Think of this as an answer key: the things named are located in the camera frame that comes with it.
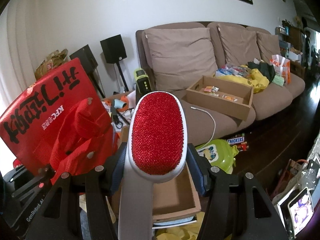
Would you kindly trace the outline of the cardboard tray box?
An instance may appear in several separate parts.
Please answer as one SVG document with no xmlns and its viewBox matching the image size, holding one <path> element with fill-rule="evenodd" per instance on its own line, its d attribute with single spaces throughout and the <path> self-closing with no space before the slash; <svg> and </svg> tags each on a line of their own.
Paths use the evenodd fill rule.
<svg viewBox="0 0 320 240">
<path fill-rule="evenodd" d="M 188 218 L 200 211 L 199 195 L 187 165 L 173 180 L 153 185 L 154 222 Z"/>
</svg>

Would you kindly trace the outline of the red KFC fabric tote bag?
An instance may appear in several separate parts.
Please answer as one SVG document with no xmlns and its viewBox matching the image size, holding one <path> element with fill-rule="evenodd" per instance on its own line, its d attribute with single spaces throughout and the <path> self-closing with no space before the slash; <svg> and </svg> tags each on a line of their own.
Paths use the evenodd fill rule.
<svg viewBox="0 0 320 240">
<path fill-rule="evenodd" d="M 27 88 L 1 116 L 1 139 L 33 174 L 89 172 L 117 150 L 109 113 L 79 59 Z"/>
</svg>

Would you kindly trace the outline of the red white lint brush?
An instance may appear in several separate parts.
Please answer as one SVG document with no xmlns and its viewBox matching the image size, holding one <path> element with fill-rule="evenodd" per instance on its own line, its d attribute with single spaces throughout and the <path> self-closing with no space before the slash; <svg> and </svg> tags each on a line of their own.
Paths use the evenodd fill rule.
<svg viewBox="0 0 320 240">
<path fill-rule="evenodd" d="M 177 177 L 187 155 L 187 126 L 176 96 L 151 92 L 135 107 L 121 186 L 118 238 L 152 238 L 154 184 Z"/>
</svg>

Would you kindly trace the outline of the green plastic kids case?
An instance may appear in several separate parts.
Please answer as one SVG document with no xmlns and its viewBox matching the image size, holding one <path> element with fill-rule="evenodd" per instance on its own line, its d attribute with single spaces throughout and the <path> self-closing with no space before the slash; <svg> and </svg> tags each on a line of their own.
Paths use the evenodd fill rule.
<svg viewBox="0 0 320 240">
<path fill-rule="evenodd" d="M 239 153 L 235 145 L 230 145 L 222 139 L 215 139 L 208 145 L 200 145 L 196 148 L 201 157 L 206 157 L 212 166 L 217 166 L 227 174 L 232 174 L 235 167 L 235 156 Z"/>
</svg>

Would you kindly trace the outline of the Snickers pack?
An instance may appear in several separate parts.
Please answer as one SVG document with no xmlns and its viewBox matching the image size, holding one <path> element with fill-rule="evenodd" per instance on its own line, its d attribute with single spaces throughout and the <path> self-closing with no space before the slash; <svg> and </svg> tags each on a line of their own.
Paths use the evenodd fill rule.
<svg viewBox="0 0 320 240">
<path fill-rule="evenodd" d="M 229 143 L 230 146 L 236 146 L 239 152 L 247 151 L 249 149 L 249 145 L 244 134 L 237 135 L 233 138 L 229 138 L 226 141 Z"/>
</svg>

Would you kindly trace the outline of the open box with clutter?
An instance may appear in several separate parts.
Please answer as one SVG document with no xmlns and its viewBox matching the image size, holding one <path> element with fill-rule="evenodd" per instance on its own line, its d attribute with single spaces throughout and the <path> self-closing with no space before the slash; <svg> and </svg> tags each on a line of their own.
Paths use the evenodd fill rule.
<svg viewBox="0 0 320 240">
<path fill-rule="evenodd" d="M 112 126 L 116 132 L 129 126 L 136 106 L 136 91 L 113 95 L 102 100 L 103 106 L 109 113 Z"/>
</svg>

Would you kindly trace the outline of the green portable radio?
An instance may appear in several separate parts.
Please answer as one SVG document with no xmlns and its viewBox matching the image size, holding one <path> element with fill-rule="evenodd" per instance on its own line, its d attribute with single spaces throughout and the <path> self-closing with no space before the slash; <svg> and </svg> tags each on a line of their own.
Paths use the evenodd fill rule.
<svg viewBox="0 0 320 240">
<path fill-rule="evenodd" d="M 145 95 L 152 91 L 149 76 L 146 74 L 144 69 L 135 69 L 134 78 L 140 95 Z"/>
</svg>

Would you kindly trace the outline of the cardboard tray on sofa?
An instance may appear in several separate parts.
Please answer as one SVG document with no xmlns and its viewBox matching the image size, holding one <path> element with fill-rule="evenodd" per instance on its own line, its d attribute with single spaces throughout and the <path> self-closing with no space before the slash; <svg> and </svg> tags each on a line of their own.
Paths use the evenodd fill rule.
<svg viewBox="0 0 320 240">
<path fill-rule="evenodd" d="M 186 100 L 193 105 L 246 121 L 252 106 L 253 88 L 203 76 L 186 89 Z"/>
</svg>

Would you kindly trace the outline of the left black speaker on stand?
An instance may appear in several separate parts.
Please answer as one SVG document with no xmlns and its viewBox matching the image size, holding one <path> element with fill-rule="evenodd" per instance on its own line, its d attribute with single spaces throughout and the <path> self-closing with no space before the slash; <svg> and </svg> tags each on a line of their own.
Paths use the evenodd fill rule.
<svg viewBox="0 0 320 240">
<path fill-rule="evenodd" d="M 105 94 L 102 91 L 102 89 L 100 88 L 100 86 L 98 85 L 98 82 L 94 76 L 94 72 L 98 66 L 98 63 L 97 63 L 89 45 L 87 44 L 87 45 L 83 46 L 79 50 L 72 53 L 69 57 L 71 60 L 76 59 L 76 58 L 78 58 L 80 60 L 81 65 L 84 68 L 84 70 L 85 70 L 86 74 L 88 75 L 88 77 L 90 78 L 90 80 L 92 81 L 93 86 L 98 90 L 101 97 L 104 98 Z"/>
</svg>

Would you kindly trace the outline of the gold crinkled gift bag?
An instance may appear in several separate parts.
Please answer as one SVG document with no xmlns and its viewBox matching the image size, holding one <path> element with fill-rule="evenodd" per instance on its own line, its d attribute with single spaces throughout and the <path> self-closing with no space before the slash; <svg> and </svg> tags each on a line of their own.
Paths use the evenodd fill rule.
<svg viewBox="0 0 320 240">
<path fill-rule="evenodd" d="M 45 57 L 35 71 L 35 79 L 39 80 L 51 70 L 67 62 L 68 50 L 55 50 Z"/>
</svg>

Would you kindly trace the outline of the yellow plastic bag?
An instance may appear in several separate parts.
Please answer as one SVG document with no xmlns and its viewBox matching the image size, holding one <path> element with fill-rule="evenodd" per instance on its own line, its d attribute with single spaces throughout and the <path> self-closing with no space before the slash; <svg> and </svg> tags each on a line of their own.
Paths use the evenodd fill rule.
<svg viewBox="0 0 320 240">
<path fill-rule="evenodd" d="M 233 74 L 222 74 L 222 69 L 217 70 L 215 75 L 216 78 L 225 81 L 232 81 L 242 85 L 247 85 L 253 88 L 253 93 L 257 94 L 265 90 L 269 85 L 267 77 L 263 76 L 258 69 L 250 69 L 247 77 L 233 75 Z"/>
</svg>

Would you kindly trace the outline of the right black speaker on stand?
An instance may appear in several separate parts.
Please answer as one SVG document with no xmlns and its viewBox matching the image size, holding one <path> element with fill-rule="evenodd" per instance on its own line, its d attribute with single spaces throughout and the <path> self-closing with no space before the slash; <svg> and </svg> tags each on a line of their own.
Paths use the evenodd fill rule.
<svg viewBox="0 0 320 240">
<path fill-rule="evenodd" d="M 118 72 L 121 76 L 125 91 L 128 92 L 129 88 L 125 80 L 123 71 L 120 66 L 120 61 L 127 58 L 126 49 L 123 43 L 122 36 L 116 35 L 100 41 L 103 54 L 108 64 L 116 64 Z"/>
</svg>

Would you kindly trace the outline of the brown sofa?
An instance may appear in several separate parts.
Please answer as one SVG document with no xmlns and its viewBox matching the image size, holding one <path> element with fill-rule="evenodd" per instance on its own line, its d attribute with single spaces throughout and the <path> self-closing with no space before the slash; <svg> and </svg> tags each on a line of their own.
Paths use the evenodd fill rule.
<svg viewBox="0 0 320 240">
<path fill-rule="evenodd" d="M 213 23 L 161 25 L 137 31 L 136 39 L 152 89 L 180 100 L 188 141 L 194 145 L 233 134 L 284 110 L 305 89 L 298 76 L 285 86 L 271 83 L 259 93 L 251 86 L 215 77 Z"/>
</svg>

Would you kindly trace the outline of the beige cushion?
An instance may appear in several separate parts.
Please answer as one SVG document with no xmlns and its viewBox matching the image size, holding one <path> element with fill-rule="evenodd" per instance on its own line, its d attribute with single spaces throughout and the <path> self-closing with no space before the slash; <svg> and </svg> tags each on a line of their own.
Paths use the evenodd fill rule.
<svg viewBox="0 0 320 240">
<path fill-rule="evenodd" d="M 256 34 L 260 56 L 264 62 L 269 63 L 273 55 L 280 55 L 278 35 L 265 34 L 258 31 Z"/>
<path fill-rule="evenodd" d="M 218 25 L 218 31 L 226 63 L 240 66 L 261 59 L 255 31 L 223 24 Z"/>
<path fill-rule="evenodd" d="M 217 71 L 208 28 L 152 28 L 145 36 L 157 90 L 184 90 Z"/>
</svg>

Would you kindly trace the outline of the orange white paper bag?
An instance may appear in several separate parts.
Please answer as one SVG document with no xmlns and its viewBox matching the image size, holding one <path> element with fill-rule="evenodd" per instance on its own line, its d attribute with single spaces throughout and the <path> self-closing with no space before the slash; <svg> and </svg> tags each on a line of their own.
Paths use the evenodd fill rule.
<svg viewBox="0 0 320 240">
<path fill-rule="evenodd" d="M 276 85 L 288 85 L 291 83 L 290 73 L 290 60 L 282 57 L 281 55 L 272 55 L 270 64 L 273 66 L 275 71 L 275 77 L 273 83 Z"/>
</svg>

